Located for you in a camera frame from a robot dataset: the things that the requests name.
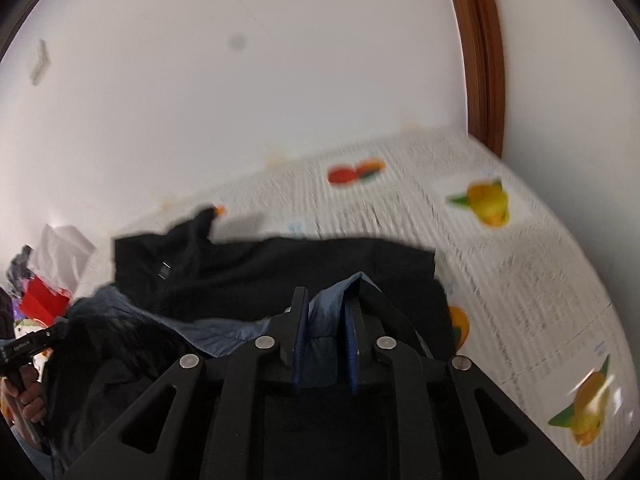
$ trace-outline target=finger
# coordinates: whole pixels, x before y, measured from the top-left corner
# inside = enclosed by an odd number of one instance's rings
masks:
[[[11,395],[12,397],[17,397],[18,396],[18,388],[16,388],[9,381],[4,381],[4,388],[5,388],[6,392],[9,395]]]
[[[22,410],[22,414],[28,418],[32,419],[36,417],[42,410],[44,410],[44,400],[42,397],[38,397],[33,402],[30,402],[27,406]]]
[[[36,413],[35,416],[31,417],[31,421],[32,422],[40,422],[41,420],[44,420],[45,416],[47,416],[47,409],[46,408],[40,410],[38,413]]]
[[[25,406],[42,396],[42,384],[41,383],[31,383],[30,386],[20,394],[20,402]]]
[[[28,388],[30,384],[34,383],[40,377],[38,371],[33,365],[24,365],[20,367],[20,375],[24,381],[24,387]]]

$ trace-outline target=white bedsheet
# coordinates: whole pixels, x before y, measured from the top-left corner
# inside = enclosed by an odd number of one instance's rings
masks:
[[[355,168],[372,158],[385,164],[378,174],[350,186],[329,184],[332,167]],[[482,181],[500,181],[508,196],[509,219],[502,227],[483,224],[480,208],[451,201]],[[459,308],[462,337],[464,316],[468,320],[459,353],[471,357],[585,478],[606,478],[638,433],[634,365],[596,273],[546,206],[466,135],[416,132],[334,150],[184,200],[119,235],[162,232],[202,204],[226,208],[214,240],[367,234],[435,248],[437,274],[450,306]],[[92,256],[78,295],[91,294],[112,275],[111,243],[105,242]],[[608,369],[602,370],[605,362]],[[572,428],[549,421],[574,402],[582,386],[593,389],[598,378],[588,377],[600,370],[606,381],[600,394],[607,393],[598,418],[602,428],[598,433],[582,421],[587,433],[595,433],[580,437],[592,440],[581,447]]]

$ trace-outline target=metal bolt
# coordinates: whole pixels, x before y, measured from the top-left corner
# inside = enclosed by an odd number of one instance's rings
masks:
[[[469,370],[472,366],[471,359],[463,355],[456,355],[451,360],[451,366],[453,366],[456,370],[461,370],[463,372]]]
[[[378,345],[378,348],[382,348],[383,350],[392,350],[396,347],[397,344],[398,342],[388,335],[379,337],[376,341],[376,345]]]
[[[272,348],[275,344],[276,340],[270,335],[261,335],[258,339],[255,340],[255,345],[260,350],[267,350],[269,348]]]
[[[193,368],[200,362],[200,358],[196,354],[183,355],[180,358],[180,366],[182,368]]]

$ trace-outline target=red object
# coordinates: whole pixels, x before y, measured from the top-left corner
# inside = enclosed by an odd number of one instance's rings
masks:
[[[71,294],[68,291],[51,290],[36,276],[29,283],[29,288],[22,298],[20,310],[30,319],[39,321],[45,326],[51,326],[57,316],[62,316],[66,312],[70,299]]]
[[[329,184],[343,186],[351,184],[358,179],[358,174],[349,166],[335,166],[329,170],[327,180]]]

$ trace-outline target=white wall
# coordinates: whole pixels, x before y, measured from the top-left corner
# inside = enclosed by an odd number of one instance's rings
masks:
[[[286,158],[465,121],[451,0],[41,0],[0,62],[0,267],[44,222],[96,240]]]
[[[505,161],[575,235],[640,364],[640,42],[611,0],[498,0]]]

